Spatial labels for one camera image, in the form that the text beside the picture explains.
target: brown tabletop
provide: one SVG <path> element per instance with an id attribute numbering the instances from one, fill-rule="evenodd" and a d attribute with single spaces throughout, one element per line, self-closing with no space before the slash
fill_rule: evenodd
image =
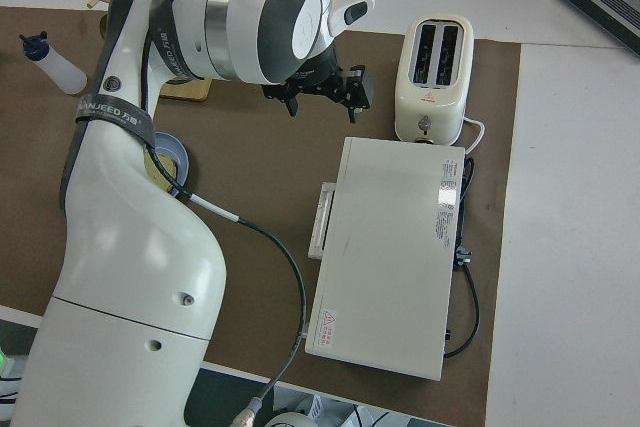
<path id="1" fill-rule="evenodd" d="M 64 95 L 24 58 L 18 34 L 49 32 L 51 45 L 92 74 L 101 48 L 102 13 L 0 8 L 0 304 L 42 315 L 65 246 L 59 178 L 77 99 Z M 320 262 L 307 258 L 320 186 L 334 182 L 347 136 L 393 139 L 394 85 L 403 37 L 347 32 L 337 40 L 343 68 L 365 64 L 375 81 L 373 108 L 358 123 L 325 98 L 299 98 L 289 117 L 259 86 L 214 82 L 202 103 L 161 99 L 156 128 L 178 137 L 190 155 L 187 185 L 200 196 L 279 236 L 301 265 L 309 307 Z M 465 245 L 482 321 L 474 343 L 445 361 L 442 380 L 315 357 L 301 351 L 285 381 L 319 392 L 456 426 L 484 424 L 520 46 L 476 41 L 467 115 L 487 126 L 473 152 Z M 469 145 L 465 126 L 458 144 Z M 268 241 L 192 206 L 218 238 L 227 287 L 206 360 L 262 376 L 289 351 L 297 323 L 297 290 L 289 267 Z M 454 274 L 449 328 L 457 345 L 473 325 L 462 274 Z"/>

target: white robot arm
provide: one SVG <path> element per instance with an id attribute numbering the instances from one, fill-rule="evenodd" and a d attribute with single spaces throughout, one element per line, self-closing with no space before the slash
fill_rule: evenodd
<path id="1" fill-rule="evenodd" d="M 373 0 L 112 0 L 63 175 L 64 265 L 13 427 L 184 427 L 225 265 L 207 226 L 146 175 L 143 145 L 153 145 L 160 87 L 174 77 L 214 78 L 276 84 L 290 96 L 287 83 L 298 76 L 294 95 L 304 91 L 300 78 L 305 86 L 342 79 L 347 92 L 364 69 L 342 73 L 333 38 L 372 7 Z M 345 95 L 350 112 L 368 107 L 366 94 Z"/>

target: white box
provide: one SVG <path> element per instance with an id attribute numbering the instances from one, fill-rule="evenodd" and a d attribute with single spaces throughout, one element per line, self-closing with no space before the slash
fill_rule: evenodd
<path id="1" fill-rule="evenodd" d="M 464 149 L 347 138 L 305 350 L 440 380 Z"/>

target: white bottle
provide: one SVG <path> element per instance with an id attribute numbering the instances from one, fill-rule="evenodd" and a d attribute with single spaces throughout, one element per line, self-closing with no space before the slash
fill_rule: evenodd
<path id="1" fill-rule="evenodd" d="M 77 94 L 85 88 L 86 74 L 47 43 L 46 32 L 33 37 L 21 35 L 20 38 L 24 55 L 51 77 L 65 94 Z"/>

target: white cable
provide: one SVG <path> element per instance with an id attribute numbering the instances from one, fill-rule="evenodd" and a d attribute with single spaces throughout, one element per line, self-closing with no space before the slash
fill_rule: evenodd
<path id="1" fill-rule="evenodd" d="M 471 144 L 469 146 L 469 148 L 465 151 L 465 154 L 469 155 L 473 151 L 473 149 L 475 149 L 478 146 L 478 144 L 482 140 L 482 137 L 484 137 L 485 128 L 484 128 L 484 124 L 482 122 L 480 122 L 479 120 L 473 120 L 473 119 L 470 119 L 468 117 L 464 117 L 464 121 L 465 122 L 469 122 L 470 124 L 477 125 L 478 127 L 480 127 L 480 133 L 478 133 L 478 137 L 473 142 L 473 144 Z"/>
<path id="2" fill-rule="evenodd" d="M 236 214 L 232 214 L 231 212 L 221 209 L 217 205 L 213 205 L 211 202 L 207 202 L 202 197 L 198 197 L 196 194 L 191 194 L 190 199 L 196 204 L 198 204 L 199 206 L 204 207 L 208 211 L 213 212 L 214 214 L 219 215 L 220 217 L 224 217 L 225 219 L 230 220 L 231 222 L 238 222 L 238 220 L 240 219 L 240 217 L 237 216 Z"/>

